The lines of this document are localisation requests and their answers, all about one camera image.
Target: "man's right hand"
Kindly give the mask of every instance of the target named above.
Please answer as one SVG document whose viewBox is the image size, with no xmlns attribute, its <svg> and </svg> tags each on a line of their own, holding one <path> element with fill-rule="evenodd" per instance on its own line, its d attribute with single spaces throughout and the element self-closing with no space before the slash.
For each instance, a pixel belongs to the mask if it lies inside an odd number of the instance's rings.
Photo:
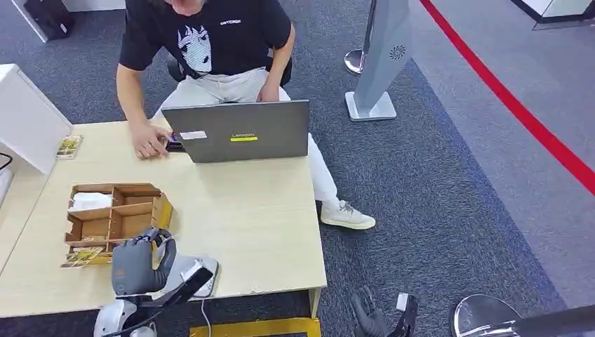
<svg viewBox="0 0 595 337">
<path fill-rule="evenodd" d="M 159 138 L 170 137 L 170 131 L 146 123 L 130 124 L 130 130 L 137 157 L 145 159 L 167 156 L 168 152 Z"/>
</svg>

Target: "chrome base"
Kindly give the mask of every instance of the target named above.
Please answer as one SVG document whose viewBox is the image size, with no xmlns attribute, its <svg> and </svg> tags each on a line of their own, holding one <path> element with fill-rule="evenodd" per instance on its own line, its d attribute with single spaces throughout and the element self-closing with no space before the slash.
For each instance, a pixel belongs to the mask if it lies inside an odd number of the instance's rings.
<svg viewBox="0 0 595 337">
<path fill-rule="evenodd" d="M 376 105 L 370 111 L 358 111 L 354 100 L 354 92 L 345 93 L 345 101 L 347 101 L 347 109 L 349 110 L 349 118 L 351 121 L 377 121 L 381 119 L 396 118 L 396 110 L 392 105 L 392 100 L 388 92 L 384 92 Z"/>
<path fill-rule="evenodd" d="M 361 66 L 361 49 L 350 51 L 345 55 L 345 66 L 347 70 L 354 75 L 361 75 L 363 67 Z"/>
<path fill-rule="evenodd" d="M 521 316 L 504 301 L 488 295 L 463 298 L 455 308 L 451 327 L 453 337 L 517 336 L 505 322 Z"/>
</svg>

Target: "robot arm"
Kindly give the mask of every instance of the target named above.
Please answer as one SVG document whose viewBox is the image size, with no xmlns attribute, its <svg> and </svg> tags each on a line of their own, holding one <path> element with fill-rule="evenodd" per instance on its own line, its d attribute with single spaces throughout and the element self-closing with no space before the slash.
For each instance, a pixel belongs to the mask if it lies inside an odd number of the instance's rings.
<svg viewBox="0 0 595 337">
<path fill-rule="evenodd" d="M 165 244 L 166 248 L 156 270 L 152 267 L 152 242 L 157 246 Z M 213 276 L 202 265 L 196 265 L 181 285 L 153 300 L 147 293 L 165 286 L 175 254 L 171 234 L 158 228 L 151 228 L 114 249 L 112 286 L 116 300 L 99 311 L 93 337 L 156 336 L 155 317 L 171 305 L 188 301 Z"/>
</svg>

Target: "black cable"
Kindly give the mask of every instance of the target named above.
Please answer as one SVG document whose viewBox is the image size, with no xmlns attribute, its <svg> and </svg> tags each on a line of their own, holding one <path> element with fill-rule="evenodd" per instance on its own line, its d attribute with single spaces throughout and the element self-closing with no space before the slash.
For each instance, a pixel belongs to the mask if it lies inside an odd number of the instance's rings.
<svg viewBox="0 0 595 337">
<path fill-rule="evenodd" d="M 149 323 L 150 321 L 152 321 L 155 317 L 159 316 L 159 314 L 161 314 L 163 311 L 165 310 L 160 310 L 158 312 L 156 312 L 153 316 L 145 319 L 144 321 L 134 324 L 132 326 L 129 326 L 128 328 L 124 329 L 124 330 L 120 330 L 120 331 L 116 331 L 116 332 L 112 332 L 112 333 L 108 333 L 107 335 L 103 335 L 102 337 L 114 337 L 114 336 L 120 336 L 123 333 L 127 333 L 130 332 L 134 329 L 138 329 L 141 326 L 144 326 L 146 323 Z"/>
<path fill-rule="evenodd" d="M 0 171 L 2 171 L 13 162 L 13 158 L 11 156 L 7 155 L 6 153 L 2 153 L 2 152 L 0 152 L 0 156 L 8 158 L 8 161 L 5 164 L 3 164 L 2 166 L 0 166 Z"/>
</svg>

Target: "shoelace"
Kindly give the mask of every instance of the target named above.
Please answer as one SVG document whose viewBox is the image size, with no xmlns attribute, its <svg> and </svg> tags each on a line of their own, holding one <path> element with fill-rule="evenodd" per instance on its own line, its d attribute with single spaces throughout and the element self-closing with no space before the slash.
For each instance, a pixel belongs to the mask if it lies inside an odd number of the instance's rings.
<svg viewBox="0 0 595 337">
<path fill-rule="evenodd" d="M 352 207 L 352 205 L 349 202 L 345 202 L 340 208 L 340 211 L 346 211 L 349 212 L 350 214 L 353 214 L 354 208 Z"/>
</svg>

